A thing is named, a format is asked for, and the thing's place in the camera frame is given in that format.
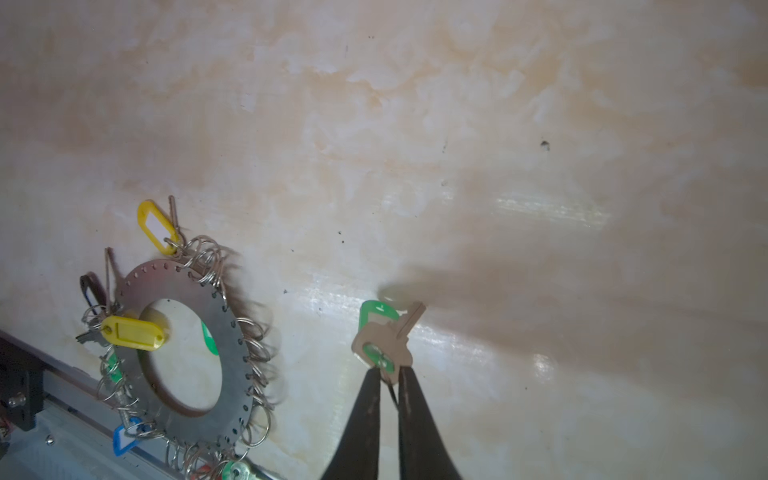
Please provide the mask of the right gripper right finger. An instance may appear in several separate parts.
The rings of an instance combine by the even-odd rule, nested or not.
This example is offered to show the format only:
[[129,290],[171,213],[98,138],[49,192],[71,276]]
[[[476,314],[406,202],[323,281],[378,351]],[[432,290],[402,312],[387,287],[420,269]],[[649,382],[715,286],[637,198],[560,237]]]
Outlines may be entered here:
[[401,367],[398,381],[400,478],[461,479],[411,367]]

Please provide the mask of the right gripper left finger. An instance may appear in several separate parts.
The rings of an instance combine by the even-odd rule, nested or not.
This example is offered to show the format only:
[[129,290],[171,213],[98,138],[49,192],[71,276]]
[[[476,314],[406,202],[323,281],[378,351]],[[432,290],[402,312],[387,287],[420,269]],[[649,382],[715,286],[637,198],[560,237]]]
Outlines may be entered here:
[[379,467],[381,375],[367,371],[322,480],[376,480]]

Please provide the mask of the green tag with silver key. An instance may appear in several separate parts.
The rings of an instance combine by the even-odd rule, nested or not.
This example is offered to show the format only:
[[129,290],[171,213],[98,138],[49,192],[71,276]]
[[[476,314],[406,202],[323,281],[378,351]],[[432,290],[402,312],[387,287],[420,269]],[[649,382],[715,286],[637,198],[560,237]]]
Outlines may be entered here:
[[368,366],[378,368],[384,382],[396,385],[400,370],[413,365],[408,336],[425,312],[426,306],[421,302],[399,313],[384,302],[365,301],[360,307],[352,352]]

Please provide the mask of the metal ring plate with keyrings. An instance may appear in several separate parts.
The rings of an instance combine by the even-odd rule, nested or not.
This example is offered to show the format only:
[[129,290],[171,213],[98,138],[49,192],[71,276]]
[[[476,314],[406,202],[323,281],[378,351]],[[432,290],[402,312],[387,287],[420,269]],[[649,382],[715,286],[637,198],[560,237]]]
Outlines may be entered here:
[[[139,443],[163,441],[164,462],[181,477],[263,479],[249,453],[272,427],[271,351],[263,325],[228,298],[227,250],[206,235],[185,237],[174,206],[143,201],[137,222],[157,256],[124,274],[107,256],[103,276],[79,280],[87,310],[78,341],[103,350],[96,395],[113,403],[120,425],[141,420]],[[100,327],[112,315],[155,323],[164,345],[141,351],[110,344]]]

